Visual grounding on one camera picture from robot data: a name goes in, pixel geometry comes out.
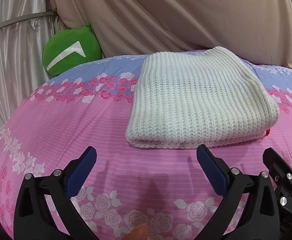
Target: curtain rod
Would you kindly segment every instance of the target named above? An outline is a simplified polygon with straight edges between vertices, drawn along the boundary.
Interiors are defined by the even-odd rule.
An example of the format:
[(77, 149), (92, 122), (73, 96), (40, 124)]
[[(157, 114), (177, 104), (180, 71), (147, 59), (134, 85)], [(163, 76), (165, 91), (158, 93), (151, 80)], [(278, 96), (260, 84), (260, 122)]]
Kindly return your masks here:
[(27, 21), (27, 20), (36, 19), (36, 18), (41, 18), (41, 17), (49, 17), (49, 16), (57, 16), (57, 13), (53, 12), (53, 11), (47, 11), (47, 12), (22, 15), (22, 16), (15, 17), (15, 18), (9, 19), (7, 21), (1, 22), (0, 29), (7, 27), (9, 25), (18, 23), (18, 22)]

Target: folded sweater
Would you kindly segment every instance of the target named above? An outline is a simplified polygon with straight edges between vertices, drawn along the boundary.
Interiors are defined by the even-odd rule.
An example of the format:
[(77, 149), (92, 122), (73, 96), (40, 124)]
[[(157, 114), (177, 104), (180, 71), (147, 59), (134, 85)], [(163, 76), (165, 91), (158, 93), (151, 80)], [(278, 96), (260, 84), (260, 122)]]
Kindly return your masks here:
[(158, 52), (142, 65), (126, 139), (140, 148), (197, 148), (263, 137), (279, 117), (262, 82), (232, 52)]

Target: red tag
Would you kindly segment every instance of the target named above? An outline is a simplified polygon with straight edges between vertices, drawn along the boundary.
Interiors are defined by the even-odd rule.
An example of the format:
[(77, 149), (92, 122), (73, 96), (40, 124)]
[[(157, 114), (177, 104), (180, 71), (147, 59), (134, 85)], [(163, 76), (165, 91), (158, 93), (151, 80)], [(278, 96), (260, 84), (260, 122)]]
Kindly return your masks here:
[(270, 129), (266, 130), (266, 134), (264, 135), (264, 137), (269, 135), (269, 133), (270, 133)]

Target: blue finger pad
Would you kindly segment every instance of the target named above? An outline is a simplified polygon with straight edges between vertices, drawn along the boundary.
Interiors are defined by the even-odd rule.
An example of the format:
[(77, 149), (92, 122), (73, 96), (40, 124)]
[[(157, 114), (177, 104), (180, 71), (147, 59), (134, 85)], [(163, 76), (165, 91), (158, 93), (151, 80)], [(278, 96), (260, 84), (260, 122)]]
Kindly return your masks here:
[(65, 194), (68, 199), (77, 196), (96, 163), (97, 153), (93, 147), (87, 148), (84, 154), (85, 156), (65, 181)]
[(224, 176), (217, 163), (214, 161), (213, 155), (207, 151), (203, 146), (198, 146), (197, 160), (206, 174), (210, 184), (215, 193), (225, 197), (227, 195), (227, 179)]

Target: white curtain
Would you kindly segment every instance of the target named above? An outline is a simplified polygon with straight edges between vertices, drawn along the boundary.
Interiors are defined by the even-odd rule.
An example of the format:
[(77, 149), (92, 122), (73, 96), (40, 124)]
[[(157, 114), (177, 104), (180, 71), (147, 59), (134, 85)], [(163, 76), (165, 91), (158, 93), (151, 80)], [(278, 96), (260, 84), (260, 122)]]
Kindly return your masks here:
[[(0, 23), (44, 11), (46, 0), (0, 0)], [(24, 99), (49, 79), (42, 53), (53, 34), (50, 17), (0, 29), (0, 128)]]

